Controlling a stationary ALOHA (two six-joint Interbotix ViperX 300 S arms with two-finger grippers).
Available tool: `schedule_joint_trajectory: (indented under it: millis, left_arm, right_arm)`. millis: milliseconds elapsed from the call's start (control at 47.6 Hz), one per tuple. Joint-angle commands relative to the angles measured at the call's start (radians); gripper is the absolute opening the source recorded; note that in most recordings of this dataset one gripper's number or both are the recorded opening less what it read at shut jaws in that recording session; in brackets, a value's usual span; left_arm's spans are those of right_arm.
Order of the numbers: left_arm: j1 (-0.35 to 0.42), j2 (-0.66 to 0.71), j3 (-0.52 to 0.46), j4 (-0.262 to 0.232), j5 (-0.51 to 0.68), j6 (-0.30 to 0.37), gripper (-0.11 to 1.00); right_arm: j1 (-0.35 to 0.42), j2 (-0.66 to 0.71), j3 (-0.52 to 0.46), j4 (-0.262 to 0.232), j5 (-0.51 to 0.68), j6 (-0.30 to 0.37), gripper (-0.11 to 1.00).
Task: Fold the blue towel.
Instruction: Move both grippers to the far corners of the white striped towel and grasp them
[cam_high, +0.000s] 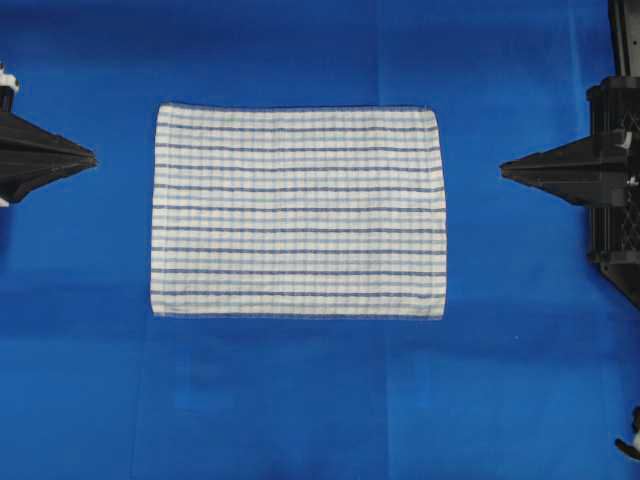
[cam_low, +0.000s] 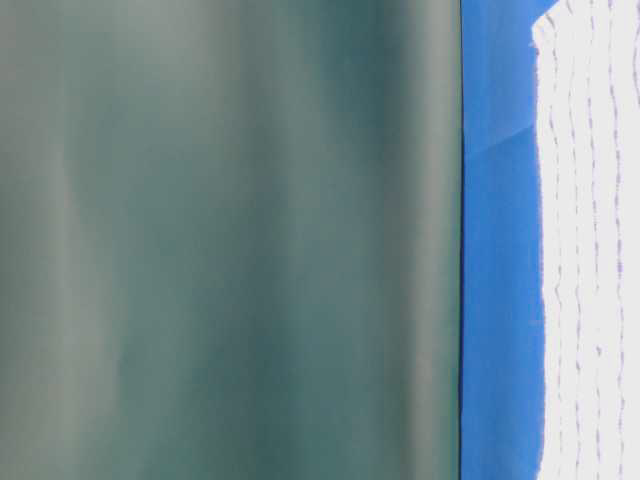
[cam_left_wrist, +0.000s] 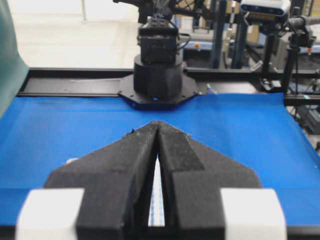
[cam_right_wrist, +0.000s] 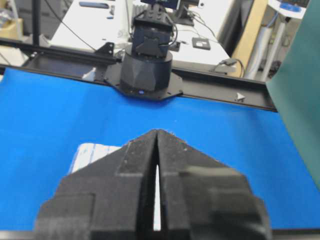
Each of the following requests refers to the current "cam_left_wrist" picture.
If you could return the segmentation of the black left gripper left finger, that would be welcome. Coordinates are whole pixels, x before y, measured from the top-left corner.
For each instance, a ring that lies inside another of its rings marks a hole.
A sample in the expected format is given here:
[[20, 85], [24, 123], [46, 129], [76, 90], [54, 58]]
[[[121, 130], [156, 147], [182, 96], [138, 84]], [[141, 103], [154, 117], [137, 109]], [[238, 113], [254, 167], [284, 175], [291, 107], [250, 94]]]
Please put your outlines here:
[[53, 170], [29, 192], [17, 240], [120, 240], [155, 160], [154, 121]]

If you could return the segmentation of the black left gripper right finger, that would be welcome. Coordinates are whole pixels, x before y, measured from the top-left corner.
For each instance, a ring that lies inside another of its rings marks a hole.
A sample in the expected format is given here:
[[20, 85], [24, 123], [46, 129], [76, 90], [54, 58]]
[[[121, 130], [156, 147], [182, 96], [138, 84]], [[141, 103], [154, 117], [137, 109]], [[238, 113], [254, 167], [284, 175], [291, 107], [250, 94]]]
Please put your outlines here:
[[165, 210], [184, 240], [285, 240], [276, 192], [249, 167], [157, 123]]

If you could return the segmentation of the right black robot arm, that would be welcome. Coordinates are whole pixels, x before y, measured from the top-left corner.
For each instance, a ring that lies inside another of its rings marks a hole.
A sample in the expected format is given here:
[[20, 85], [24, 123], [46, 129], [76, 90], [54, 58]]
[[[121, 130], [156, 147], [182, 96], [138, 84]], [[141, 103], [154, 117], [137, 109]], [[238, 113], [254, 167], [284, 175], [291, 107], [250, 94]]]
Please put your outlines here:
[[[133, 89], [150, 99], [179, 97], [184, 86], [172, 0], [133, 0], [139, 9]], [[165, 224], [184, 240], [285, 240], [277, 194], [247, 166], [156, 124]]]

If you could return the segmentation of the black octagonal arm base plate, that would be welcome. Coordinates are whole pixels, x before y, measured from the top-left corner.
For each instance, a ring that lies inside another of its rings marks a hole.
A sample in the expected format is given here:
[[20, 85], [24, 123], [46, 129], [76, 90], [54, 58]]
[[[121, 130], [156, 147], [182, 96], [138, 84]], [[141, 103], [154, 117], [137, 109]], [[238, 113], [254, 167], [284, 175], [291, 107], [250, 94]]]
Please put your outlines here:
[[119, 80], [118, 95], [132, 108], [138, 110], [166, 110], [173, 109], [198, 95], [196, 81], [188, 76], [182, 77], [182, 90], [168, 99], [147, 96], [134, 90], [133, 75]]

